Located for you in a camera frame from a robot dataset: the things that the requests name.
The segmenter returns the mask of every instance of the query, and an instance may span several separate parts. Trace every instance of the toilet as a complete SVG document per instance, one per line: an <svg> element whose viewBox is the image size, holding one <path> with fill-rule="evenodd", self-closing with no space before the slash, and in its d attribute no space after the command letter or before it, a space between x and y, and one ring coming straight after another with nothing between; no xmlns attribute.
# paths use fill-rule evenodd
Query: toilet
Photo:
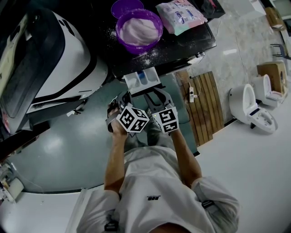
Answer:
<svg viewBox="0 0 291 233"><path fill-rule="evenodd" d="M256 103L254 89L250 84L232 88L229 93L229 104L233 117L247 125L273 133L278 124L274 117Z"/></svg>
<svg viewBox="0 0 291 233"><path fill-rule="evenodd" d="M283 95L280 92L271 90L271 82L268 75L258 76L253 79L253 87L257 100L263 104L278 107L283 102Z"/></svg>

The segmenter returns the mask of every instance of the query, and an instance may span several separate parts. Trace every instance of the black countertop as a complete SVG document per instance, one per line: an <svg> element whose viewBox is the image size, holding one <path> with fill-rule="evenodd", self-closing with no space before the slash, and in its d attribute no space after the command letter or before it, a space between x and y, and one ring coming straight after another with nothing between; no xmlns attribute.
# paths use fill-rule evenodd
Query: black countertop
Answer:
<svg viewBox="0 0 291 233"><path fill-rule="evenodd" d="M158 12L155 6L161 0L141 0L144 8ZM158 44L144 55L132 55L121 45L114 35L117 19L111 14L115 0L107 0L98 5L92 2L99 30L98 43L108 66L115 77L120 77L153 66L192 57L216 46L216 41L207 23L191 28L179 36L169 34L164 27Z"/></svg>

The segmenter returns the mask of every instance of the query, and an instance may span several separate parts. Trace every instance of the bag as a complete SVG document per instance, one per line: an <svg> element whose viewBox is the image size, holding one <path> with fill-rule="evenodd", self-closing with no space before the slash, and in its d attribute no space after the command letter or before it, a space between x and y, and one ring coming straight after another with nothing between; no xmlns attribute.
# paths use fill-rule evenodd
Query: bag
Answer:
<svg viewBox="0 0 291 233"><path fill-rule="evenodd" d="M163 25L170 34L182 32L207 22L202 13L187 0L173 0L156 6Z"/></svg>

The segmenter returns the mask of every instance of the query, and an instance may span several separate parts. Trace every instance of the wooden pallet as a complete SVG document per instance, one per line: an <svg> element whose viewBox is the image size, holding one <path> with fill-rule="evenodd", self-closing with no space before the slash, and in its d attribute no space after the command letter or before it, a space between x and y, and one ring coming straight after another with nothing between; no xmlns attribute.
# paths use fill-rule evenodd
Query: wooden pallet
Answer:
<svg viewBox="0 0 291 233"><path fill-rule="evenodd" d="M186 70L176 72L180 91L186 109L190 114L190 124L197 146L213 139L213 134L224 127L220 99L212 72L190 78ZM193 103L189 103L189 85L194 89Z"/></svg>

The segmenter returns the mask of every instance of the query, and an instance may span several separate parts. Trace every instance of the person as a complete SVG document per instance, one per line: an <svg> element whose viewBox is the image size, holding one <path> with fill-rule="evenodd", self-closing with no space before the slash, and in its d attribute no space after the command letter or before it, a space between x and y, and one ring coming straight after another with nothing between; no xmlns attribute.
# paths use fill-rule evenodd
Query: person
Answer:
<svg viewBox="0 0 291 233"><path fill-rule="evenodd" d="M151 118L146 145L128 136L117 120L111 125L104 190L92 192L78 233L237 231L237 199L216 179L202 176L180 130L170 138Z"/></svg>

